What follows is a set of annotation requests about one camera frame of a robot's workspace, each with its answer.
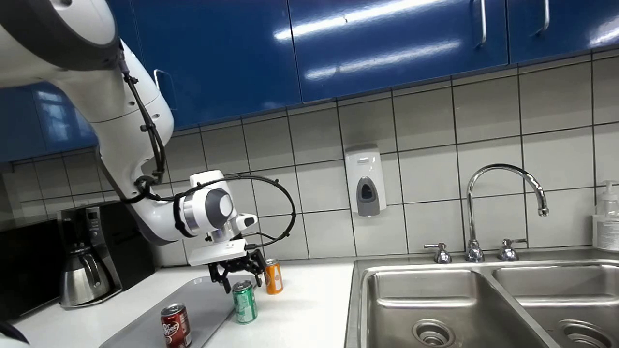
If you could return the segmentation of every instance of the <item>drain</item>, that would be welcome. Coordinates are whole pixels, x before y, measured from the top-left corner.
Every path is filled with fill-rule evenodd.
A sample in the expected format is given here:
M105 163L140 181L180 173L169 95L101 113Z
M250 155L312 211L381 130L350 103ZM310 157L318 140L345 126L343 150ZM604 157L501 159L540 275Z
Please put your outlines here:
M571 348L615 348L614 339L588 322L563 320L559 331L571 343Z
M412 337L424 347L445 348L453 343L453 333L443 322L422 320L412 327Z

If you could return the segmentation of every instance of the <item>soda can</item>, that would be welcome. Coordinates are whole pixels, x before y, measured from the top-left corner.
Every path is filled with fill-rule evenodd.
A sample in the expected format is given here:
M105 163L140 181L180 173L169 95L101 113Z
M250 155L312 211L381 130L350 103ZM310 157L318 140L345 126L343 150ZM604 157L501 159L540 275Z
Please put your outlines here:
M252 324L258 318L254 285L250 281L232 287L234 318L238 324Z
M192 345L192 327L184 304L171 304L161 312L161 326L167 348L186 348Z
M279 262L267 260L265 283L267 283L267 295L279 295L285 291L283 269Z

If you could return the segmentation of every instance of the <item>sink basin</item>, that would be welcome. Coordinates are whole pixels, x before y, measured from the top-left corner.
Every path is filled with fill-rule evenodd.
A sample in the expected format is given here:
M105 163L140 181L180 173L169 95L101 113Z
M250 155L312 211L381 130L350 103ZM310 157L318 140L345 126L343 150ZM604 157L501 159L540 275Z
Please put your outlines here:
M360 347L536 348L530 329L470 269L376 269L364 279Z
M619 348L619 268L507 268L494 277L567 348Z

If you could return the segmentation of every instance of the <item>kettle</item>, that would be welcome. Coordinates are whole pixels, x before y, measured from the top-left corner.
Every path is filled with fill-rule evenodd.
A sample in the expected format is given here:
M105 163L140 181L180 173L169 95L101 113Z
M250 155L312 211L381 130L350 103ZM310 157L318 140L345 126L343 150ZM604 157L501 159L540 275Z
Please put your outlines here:
M74 250L62 277L64 310L74 310L97 302L111 295L111 277L107 268L95 256L93 248Z

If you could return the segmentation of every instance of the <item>green can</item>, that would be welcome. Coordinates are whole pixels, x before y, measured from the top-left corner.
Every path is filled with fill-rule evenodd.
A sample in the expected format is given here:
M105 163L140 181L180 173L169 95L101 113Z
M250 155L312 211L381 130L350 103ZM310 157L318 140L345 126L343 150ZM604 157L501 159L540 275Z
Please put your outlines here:
M254 285L250 281L232 287L234 318L238 324L252 324L258 318Z

